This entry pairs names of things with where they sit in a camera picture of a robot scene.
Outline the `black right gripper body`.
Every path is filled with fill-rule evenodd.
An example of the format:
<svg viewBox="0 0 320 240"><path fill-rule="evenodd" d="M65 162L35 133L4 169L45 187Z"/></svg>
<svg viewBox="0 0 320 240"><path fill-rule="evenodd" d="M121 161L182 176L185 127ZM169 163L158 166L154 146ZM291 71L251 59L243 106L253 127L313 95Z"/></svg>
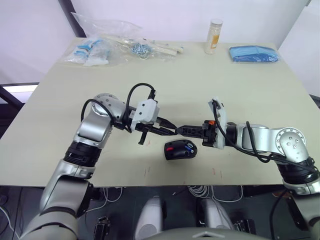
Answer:
<svg viewBox="0 0 320 240"><path fill-rule="evenodd" d="M202 124L202 145L213 147L217 138L217 124L214 120L205 120Z"/></svg>

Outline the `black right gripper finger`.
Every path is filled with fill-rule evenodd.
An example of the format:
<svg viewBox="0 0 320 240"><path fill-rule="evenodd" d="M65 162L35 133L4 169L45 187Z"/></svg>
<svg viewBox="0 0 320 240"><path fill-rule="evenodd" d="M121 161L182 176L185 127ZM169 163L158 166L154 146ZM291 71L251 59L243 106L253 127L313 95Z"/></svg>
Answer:
<svg viewBox="0 0 320 240"><path fill-rule="evenodd" d="M203 130L202 126L196 125L183 125L181 128L184 132L201 132Z"/></svg>
<svg viewBox="0 0 320 240"><path fill-rule="evenodd" d="M176 133L178 135L182 135L184 137L189 137L189 138L203 138L203 130L202 131L183 131L182 127L178 127L176 129Z"/></svg>

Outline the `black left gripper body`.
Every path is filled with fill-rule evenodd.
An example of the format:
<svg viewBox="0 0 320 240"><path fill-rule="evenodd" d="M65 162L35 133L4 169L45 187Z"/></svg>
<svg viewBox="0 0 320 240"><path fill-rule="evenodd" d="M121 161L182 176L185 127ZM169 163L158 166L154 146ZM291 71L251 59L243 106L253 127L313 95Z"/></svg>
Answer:
<svg viewBox="0 0 320 240"><path fill-rule="evenodd" d="M171 123L169 120L162 118L162 117L157 117L156 121L157 124L159 124L160 128L165 128L168 130L176 130L176 126ZM155 128L154 124L146 124L146 123L137 123L135 126L135 130L140 131L140 132L144 132L144 131L148 131L151 128Z"/></svg>

